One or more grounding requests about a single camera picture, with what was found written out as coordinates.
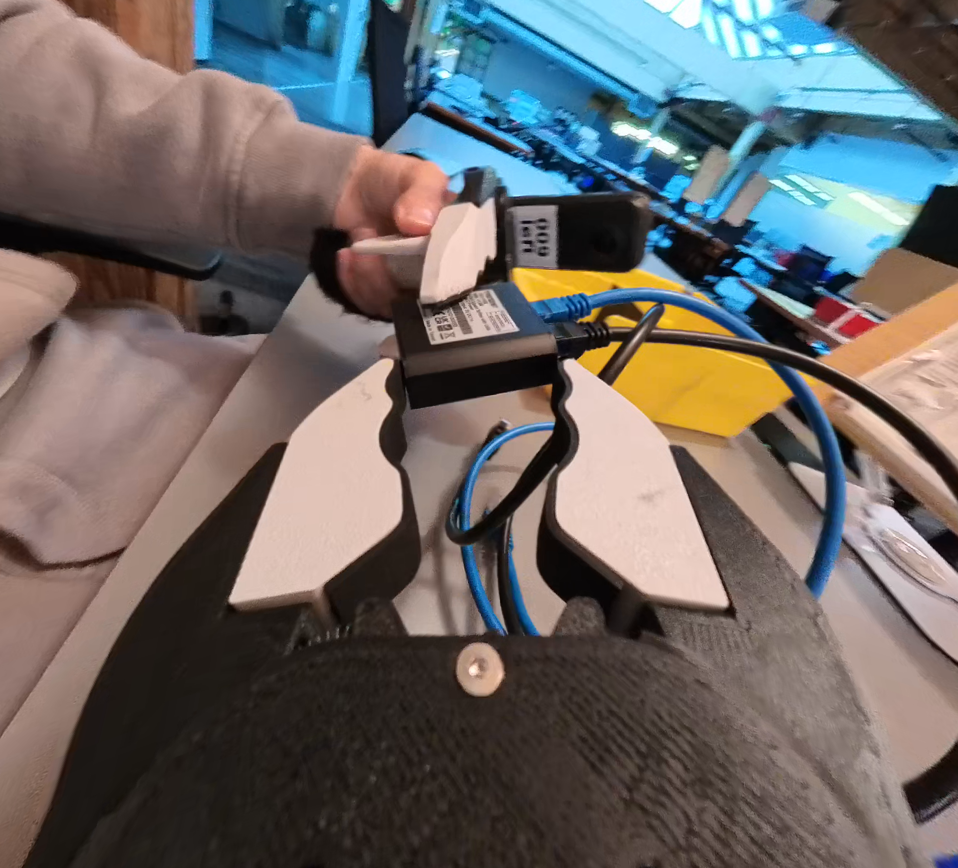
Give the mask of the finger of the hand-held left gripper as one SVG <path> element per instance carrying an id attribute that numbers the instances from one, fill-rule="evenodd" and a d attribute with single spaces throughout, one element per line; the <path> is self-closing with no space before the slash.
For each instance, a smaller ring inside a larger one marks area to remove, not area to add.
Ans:
<path id="1" fill-rule="evenodd" d="M 481 206 L 460 203 L 445 207 L 425 248 L 420 304 L 438 307 L 469 293 L 496 254 L 494 201 Z"/>

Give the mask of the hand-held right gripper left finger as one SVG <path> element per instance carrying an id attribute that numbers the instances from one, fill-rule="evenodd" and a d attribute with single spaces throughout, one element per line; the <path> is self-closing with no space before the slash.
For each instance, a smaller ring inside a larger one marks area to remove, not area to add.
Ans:
<path id="1" fill-rule="evenodd" d="M 306 605 L 327 628 L 410 585 L 422 543 L 397 360 L 379 359 L 291 434 L 229 596 L 237 611 Z"/>

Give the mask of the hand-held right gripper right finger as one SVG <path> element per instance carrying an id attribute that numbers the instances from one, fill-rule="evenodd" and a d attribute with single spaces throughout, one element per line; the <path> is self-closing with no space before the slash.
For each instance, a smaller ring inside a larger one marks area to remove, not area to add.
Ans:
<path id="1" fill-rule="evenodd" d="M 557 465 L 535 563 L 564 602 L 595 604 L 612 633 L 659 611 L 726 618 L 733 603 L 670 443 L 581 363 L 561 361 L 552 395 Z"/>

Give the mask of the black network switch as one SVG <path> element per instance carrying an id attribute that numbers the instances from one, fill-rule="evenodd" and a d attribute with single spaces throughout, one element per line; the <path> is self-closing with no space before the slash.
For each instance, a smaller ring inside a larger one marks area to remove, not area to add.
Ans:
<path id="1" fill-rule="evenodd" d="M 511 281 L 440 308 L 402 299 L 393 323 L 411 409 L 537 388 L 557 375 L 557 337 Z"/>

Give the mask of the person's left forearm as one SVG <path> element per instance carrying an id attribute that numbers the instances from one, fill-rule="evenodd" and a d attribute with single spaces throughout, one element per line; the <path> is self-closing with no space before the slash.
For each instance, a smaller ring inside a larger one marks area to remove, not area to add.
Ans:
<path id="1" fill-rule="evenodd" d="M 1 0 L 3 214 L 305 257 L 370 149 L 266 86 L 148 60 L 56 0 Z"/>

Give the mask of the person's left hand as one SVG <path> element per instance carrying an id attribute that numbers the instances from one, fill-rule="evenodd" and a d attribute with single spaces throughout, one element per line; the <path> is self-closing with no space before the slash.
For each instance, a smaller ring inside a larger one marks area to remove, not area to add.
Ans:
<path id="1" fill-rule="evenodd" d="M 350 241 L 337 254 L 338 283 L 360 315 L 390 319 L 400 291 L 381 257 L 355 252 L 351 244 L 394 235 L 426 236 L 453 200 L 447 175 L 434 163 L 360 149 L 332 220 L 334 229 Z"/>

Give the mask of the yellow plastic bin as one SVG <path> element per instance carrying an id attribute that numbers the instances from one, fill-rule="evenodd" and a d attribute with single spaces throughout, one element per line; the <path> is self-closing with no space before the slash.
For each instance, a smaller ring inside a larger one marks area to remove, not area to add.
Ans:
<path id="1" fill-rule="evenodd" d="M 616 288 L 686 291 L 640 268 L 627 273 L 519 268 L 512 279 L 530 302 Z M 792 398 L 760 359 L 659 344 L 641 348 L 614 387 L 655 423 L 721 438 L 747 430 Z"/>

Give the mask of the person's grey hoodie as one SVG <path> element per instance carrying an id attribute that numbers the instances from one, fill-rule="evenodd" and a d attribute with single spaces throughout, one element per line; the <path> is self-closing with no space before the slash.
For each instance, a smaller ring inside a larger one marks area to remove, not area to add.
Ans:
<path id="1" fill-rule="evenodd" d="M 144 300 L 77 296 L 59 263 L 2 250 L 1 529 L 38 568 L 123 551 L 260 347 Z"/>

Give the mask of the red crate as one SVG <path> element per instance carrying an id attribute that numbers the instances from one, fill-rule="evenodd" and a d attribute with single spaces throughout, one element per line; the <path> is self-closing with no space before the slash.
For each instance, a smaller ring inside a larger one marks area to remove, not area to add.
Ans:
<path id="1" fill-rule="evenodd" d="M 885 321 L 885 316 L 845 297 L 826 292 L 814 303 L 811 319 L 836 345 L 856 339 Z"/>

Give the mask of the printed paper sheet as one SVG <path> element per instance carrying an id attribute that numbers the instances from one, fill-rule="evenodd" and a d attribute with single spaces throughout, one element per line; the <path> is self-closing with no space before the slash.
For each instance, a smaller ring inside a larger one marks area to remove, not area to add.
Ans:
<path id="1" fill-rule="evenodd" d="M 956 447 L 956 335 L 942 335 L 871 371 L 863 381 L 941 443 Z"/>

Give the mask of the person's light trousers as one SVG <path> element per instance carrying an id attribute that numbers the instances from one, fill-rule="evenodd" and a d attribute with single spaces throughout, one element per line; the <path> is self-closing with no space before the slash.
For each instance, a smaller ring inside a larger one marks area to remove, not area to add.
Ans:
<path id="1" fill-rule="evenodd" d="M 120 554 L 43 565 L 14 539 L 1 543 L 1 730 L 21 708 Z"/>

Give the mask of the cardboard box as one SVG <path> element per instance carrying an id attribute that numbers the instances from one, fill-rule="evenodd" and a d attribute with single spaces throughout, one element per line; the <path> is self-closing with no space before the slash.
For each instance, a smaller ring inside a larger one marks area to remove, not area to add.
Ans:
<path id="1" fill-rule="evenodd" d="M 865 382 L 887 368 L 956 332 L 957 286 L 953 285 L 871 331 L 835 348 L 825 358 L 832 369 Z M 855 402 L 845 402 L 828 387 L 816 390 L 826 413 L 855 446 L 871 456 L 916 502 L 953 534 L 957 505 L 945 481 L 897 431 Z"/>

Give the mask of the black monitor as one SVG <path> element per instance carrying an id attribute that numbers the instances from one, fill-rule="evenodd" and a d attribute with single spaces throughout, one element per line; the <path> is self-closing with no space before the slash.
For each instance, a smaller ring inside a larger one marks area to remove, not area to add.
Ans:
<path id="1" fill-rule="evenodd" d="M 957 267 L 957 186 L 937 185 L 898 247 Z"/>

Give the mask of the black post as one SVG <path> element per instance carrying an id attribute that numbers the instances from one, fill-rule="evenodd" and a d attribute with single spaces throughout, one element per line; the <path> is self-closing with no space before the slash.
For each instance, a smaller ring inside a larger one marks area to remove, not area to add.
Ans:
<path id="1" fill-rule="evenodd" d="M 370 0 L 366 57 L 372 99 L 372 140 L 379 149 L 415 111 L 404 59 L 410 25 L 384 0 Z"/>

